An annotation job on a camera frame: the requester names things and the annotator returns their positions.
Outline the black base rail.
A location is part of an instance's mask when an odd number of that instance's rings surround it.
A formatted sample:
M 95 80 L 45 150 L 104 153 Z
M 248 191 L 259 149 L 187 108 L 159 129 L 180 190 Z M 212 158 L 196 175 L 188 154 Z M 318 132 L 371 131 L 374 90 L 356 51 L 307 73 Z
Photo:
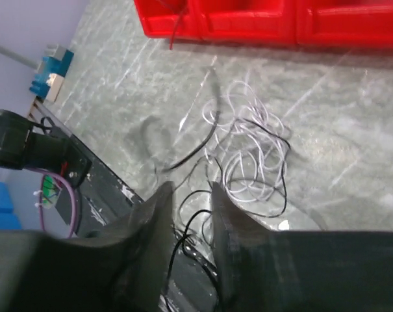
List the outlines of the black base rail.
M 125 216 L 142 198 L 124 183 L 95 153 L 60 121 L 40 106 L 31 118 L 48 133 L 70 138 L 92 162 L 84 181 L 74 189 L 77 206 L 73 234 L 78 237 L 95 235 L 102 227 Z M 181 245 L 172 259 L 170 286 L 162 299 L 161 311 L 218 311 L 217 297 L 210 278 L 216 273 L 214 265 L 197 250 L 199 237 L 184 226 L 172 226 L 174 241 Z

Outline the red three-compartment bin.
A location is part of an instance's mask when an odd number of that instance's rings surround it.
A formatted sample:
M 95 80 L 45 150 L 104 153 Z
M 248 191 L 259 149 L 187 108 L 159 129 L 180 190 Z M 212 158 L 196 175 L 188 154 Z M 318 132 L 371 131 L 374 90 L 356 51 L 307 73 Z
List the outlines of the red three-compartment bin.
M 135 1 L 150 38 L 393 49 L 393 1 Z

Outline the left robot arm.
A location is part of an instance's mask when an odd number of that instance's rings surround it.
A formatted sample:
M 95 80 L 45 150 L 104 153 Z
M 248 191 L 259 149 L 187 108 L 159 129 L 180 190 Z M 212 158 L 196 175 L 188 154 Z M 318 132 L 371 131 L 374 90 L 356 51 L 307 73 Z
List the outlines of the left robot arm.
M 0 168 L 43 169 L 60 173 L 68 162 L 69 139 L 56 136 L 51 118 L 40 123 L 0 110 Z

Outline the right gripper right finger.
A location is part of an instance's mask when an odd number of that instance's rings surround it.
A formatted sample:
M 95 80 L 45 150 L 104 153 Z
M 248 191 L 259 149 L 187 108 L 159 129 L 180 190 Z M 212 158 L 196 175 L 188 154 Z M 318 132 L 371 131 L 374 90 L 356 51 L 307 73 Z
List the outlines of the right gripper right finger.
M 235 205 L 219 183 L 211 194 L 213 256 L 225 311 L 273 311 L 270 230 Z

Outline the blue bin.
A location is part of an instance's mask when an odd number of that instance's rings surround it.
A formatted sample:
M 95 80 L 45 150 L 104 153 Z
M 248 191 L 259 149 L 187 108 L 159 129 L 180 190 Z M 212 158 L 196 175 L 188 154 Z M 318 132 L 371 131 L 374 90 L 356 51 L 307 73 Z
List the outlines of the blue bin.
M 21 230 L 7 186 L 0 182 L 0 230 Z

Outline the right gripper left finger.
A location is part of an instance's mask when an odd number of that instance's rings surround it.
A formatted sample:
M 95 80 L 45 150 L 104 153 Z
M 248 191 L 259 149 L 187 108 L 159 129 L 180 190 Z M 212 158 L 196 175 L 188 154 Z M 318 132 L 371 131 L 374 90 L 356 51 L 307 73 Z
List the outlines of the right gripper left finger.
M 82 270 L 76 311 L 156 311 L 170 257 L 174 184 L 166 181 L 95 237 L 78 238 Z

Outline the blue white block stack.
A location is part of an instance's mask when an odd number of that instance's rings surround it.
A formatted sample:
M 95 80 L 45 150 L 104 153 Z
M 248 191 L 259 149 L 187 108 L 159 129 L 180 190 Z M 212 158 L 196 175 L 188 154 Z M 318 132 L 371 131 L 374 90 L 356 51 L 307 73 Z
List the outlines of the blue white block stack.
M 38 98 L 55 102 L 74 53 L 58 44 L 48 45 L 39 63 L 29 90 Z

